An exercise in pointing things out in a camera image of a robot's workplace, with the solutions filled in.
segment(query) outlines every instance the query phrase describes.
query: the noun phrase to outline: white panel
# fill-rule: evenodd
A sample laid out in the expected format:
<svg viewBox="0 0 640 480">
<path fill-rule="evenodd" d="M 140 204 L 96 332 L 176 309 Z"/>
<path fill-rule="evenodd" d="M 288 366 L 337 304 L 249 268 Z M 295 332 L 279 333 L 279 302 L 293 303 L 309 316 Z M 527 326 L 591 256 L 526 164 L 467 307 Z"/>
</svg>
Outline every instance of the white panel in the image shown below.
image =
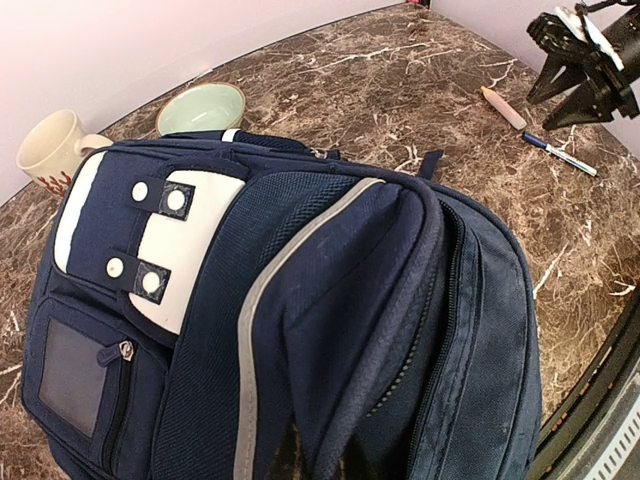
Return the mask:
<svg viewBox="0 0 640 480">
<path fill-rule="evenodd" d="M 211 239 L 244 182 L 199 171 L 176 171 L 167 180 L 196 187 L 189 215 L 182 221 L 152 214 L 138 248 L 138 258 L 171 270 L 171 276 L 160 305 L 133 294 L 129 294 L 129 299 L 149 320 L 177 334 Z"/>
<path fill-rule="evenodd" d="M 82 207 L 89 197 L 91 186 L 105 153 L 97 153 L 85 162 L 73 183 L 73 188 L 69 192 L 69 198 L 60 217 L 56 239 L 53 243 L 53 259 L 64 273 L 67 273 L 67 262 L 71 255 L 71 240 L 73 240 L 73 234 L 78 226 Z"/>
</svg>

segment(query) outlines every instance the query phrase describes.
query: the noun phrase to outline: zipper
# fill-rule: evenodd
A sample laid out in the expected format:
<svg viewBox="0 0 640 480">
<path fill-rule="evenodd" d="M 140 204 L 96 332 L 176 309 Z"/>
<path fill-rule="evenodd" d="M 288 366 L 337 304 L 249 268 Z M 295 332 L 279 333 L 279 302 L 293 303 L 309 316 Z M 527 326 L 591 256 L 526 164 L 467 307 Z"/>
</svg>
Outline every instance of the zipper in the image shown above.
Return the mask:
<svg viewBox="0 0 640 480">
<path fill-rule="evenodd" d="M 113 475 L 115 471 L 115 447 L 120 443 L 122 431 L 124 430 L 122 426 L 128 410 L 134 354 L 135 346 L 129 340 L 105 347 L 98 352 L 98 364 L 101 367 L 107 367 L 118 359 L 122 360 L 120 362 L 120 379 L 115 414 L 102 447 L 102 466 L 109 475 Z"/>
<path fill-rule="evenodd" d="M 420 431 L 422 430 L 422 423 L 427 418 L 430 410 L 430 406 L 433 400 L 433 394 L 435 391 L 435 387 L 440 382 L 440 377 L 442 376 L 442 370 L 447 361 L 447 357 L 449 356 L 449 350 L 451 350 L 451 345 L 453 343 L 454 334 L 456 331 L 456 314 L 457 314 L 457 306 L 458 306 L 458 295 L 457 295 L 457 280 L 458 280 L 458 272 L 460 270 L 460 260 L 461 260 L 461 252 L 462 246 L 464 244 L 464 223 L 460 220 L 458 214 L 451 208 L 449 205 L 440 200 L 440 205 L 442 210 L 446 212 L 447 216 L 451 219 L 455 226 L 456 230 L 456 240 L 455 246 L 453 249 L 453 262 L 451 264 L 451 270 L 449 273 L 449 309 L 447 314 L 447 328 L 445 331 L 444 340 L 442 342 L 442 349 L 438 354 L 438 358 L 436 360 L 436 364 L 433 367 L 433 373 L 431 374 L 429 381 L 427 382 L 427 386 L 425 388 L 425 393 L 423 396 L 422 403 L 420 405 L 420 409 L 418 410 L 418 415 L 416 417 L 415 426 L 413 428 L 413 433 L 411 435 L 411 442 L 409 444 L 409 459 L 407 465 L 410 466 L 407 470 L 407 478 L 409 478 L 411 471 L 413 469 L 413 464 L 415 463 L 416 450 L 418 448 L 418 441 L 420 437 Z"/>
<path fill-rule="evenodd" d="M 187 142 L 193 142 L 193 144 L 189 144 L 186 146 L 176 146 L 176 145 L 168 145 L 162 141 L 158 140 L 143 140 L 143 141 L 131 141 L 131 140 L 127 140 L 124 142 L 120 142 L 117 146 L 115 147 L 110 147 L 109 149 L 111 151 L 117 151 L 118 147 L 124 147 L 124 148 L 130 148 L 130 147 L 134 147 L 134 146 L 141 146 L 141 147 L 147 147 L 150 149 L 153 148 L 161 148 L 163 149 L 163 152 L 166 152 L 167 149 L 175 149 L 175 150 L 194 150 L 198 153 L 200 152 L 209 152 L 211 150 L 213 150 L 211 147 L 209 146 L 202 146 L 199 147 L 198 146 L 198 139 L 194 139 L 194 138 L 184 138 L 184 137 L 173 137 L 177 140 L 185 140 Z M 219 141 L 219 140 L 213 140 L 213 139 L 206 139 L 206 141 L 210 141 L 210 142 L 215 142 L 215 141 Z M 245 154 L 254 154 L 254 155 L 262 155 L 262 154 L 266 154 L 265 156 L 270 156 L 269 154 L 271 154 L 271 156 L 275 155 L 289 155 L 289 156 L 294 156 L 294 157 L 307 157 L 307 159 L 310 160 L 327 160 L 329 158 L 329 153 L 331 152 L 330 150 L 323 150 L 320 148 L 309 148 L 307 147 L 305 150 L 293 150 L 290 148 L 274 148 L 274 147 L 266 147 L 264 145 L 256 145 L 253 143 L 245 143 L 245 142 L 230 142 L 227 145 L 230 145 L 230 149 L 233 150 L 233 146 L 235 147 L 240 147 L 240 149 L 242 150 L 242 147 L 249 147 L 249 149 L 255 149 L 257 151 L 251 152 L 241 152 L 241 153 L 245 153 Z"/>
<path fill-rule="evenodd" d="M 426 300 L 424 302 L 424 306 L 422 307 L 422 312 L 420 313 L 420 319 L 418 320 L 418 329 L 416 330 L 416 334 L 414 335 L 413 340 L 411 342 L 411 347 L 409 349 L 409 354 L 405 358 L 405 360 L 404 360 L 404 362 L 403 362 L 403 364 L 402 364 L 402 366 L 400 368 L 400 371 L 398 372 L 398 374 L 393 379 L 393 382 L 391 382 L 391 386 L 380 397 L 380 401 L 371 410 L 369 410 L 369 412 L 366 415 L 366 418 L 369 418 L 371 415 L 376 413 L 380 408 L 382 408 L 382 406 L 389 399 L 389 397 L 391 397 L 391 395 L 393 395 L 393 392 L 398 388 L 398 385 L 400 384 L 400 382 L 402 382 L 402 379 L 407 374 L 407 370 L 409 370 L 411 362 L 413 362 L 413 357 L 416 354 L 416 351 L 418 349 L 418 344 L 420 342 L 420 339 L 422 338 L 422 330 L 423 330 L 424 325 L 425 325 L 425 323 L 427 321 L 427 314 L 429 313 L 429 306 L 430 306 L 430 301 L 429 300 L 431 299 L 431 294 L 432 294 L 432 290 L 433 290 L 434 277 L 435 277 L 435 273 L 433 273 L 431 275 L 431 280 L 430 280 L 429 287 L 428 287 L 428 290 L 427 290 L 427 298 L 426 298 Z"/>
</svg>

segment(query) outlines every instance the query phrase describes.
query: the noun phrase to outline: backpack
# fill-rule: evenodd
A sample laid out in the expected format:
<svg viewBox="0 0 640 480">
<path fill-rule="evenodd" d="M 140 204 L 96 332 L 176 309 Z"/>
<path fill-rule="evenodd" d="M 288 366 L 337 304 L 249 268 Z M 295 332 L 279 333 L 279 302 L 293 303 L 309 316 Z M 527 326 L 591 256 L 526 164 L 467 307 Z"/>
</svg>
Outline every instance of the backpack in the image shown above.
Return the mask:
<svg viewBox="0 0 640 480">
<path fill-rule="evenodd" d="M 22 400 L 74 479 L 518 479 L 541 414 L 531 281 L 489 211 L 241 131 L 85 160 L 33 289 Z"/>
</svg>

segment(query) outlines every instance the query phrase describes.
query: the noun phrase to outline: bowl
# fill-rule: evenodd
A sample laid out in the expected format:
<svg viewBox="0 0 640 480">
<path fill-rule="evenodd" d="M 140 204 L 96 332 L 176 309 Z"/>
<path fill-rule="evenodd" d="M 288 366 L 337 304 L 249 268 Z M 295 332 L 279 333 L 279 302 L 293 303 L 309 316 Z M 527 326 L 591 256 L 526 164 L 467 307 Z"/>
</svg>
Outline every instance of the bowl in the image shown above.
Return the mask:
<svg viewBox="0 0 640 480">
<path fill-rule="evenodd" d="M 156 117 L 160 135 L 203 130 L 227 130 L 242 123 L 245 98 L 229 83 L 204 83 L 185 90 Z"/>
</svg>

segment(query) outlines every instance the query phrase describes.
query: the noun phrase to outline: mug handle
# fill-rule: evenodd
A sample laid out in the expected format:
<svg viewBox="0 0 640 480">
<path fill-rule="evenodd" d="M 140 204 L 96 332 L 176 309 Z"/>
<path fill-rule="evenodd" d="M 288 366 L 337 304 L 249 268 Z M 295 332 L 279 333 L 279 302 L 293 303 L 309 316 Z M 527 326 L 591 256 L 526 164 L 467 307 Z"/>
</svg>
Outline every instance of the mug handle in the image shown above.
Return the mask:
<svg viewBox="0 0 640 480">
<path fill-rule="evenodd" d="M 92 150 L 102 147 L 109 147 L 113 145 L 113 142 L 107 137 L 98 135 L 96 133 L 90 133 L 82 137 L 75 146 L 76 153 L 82 157 L 86 157 Z"/>
</svg>

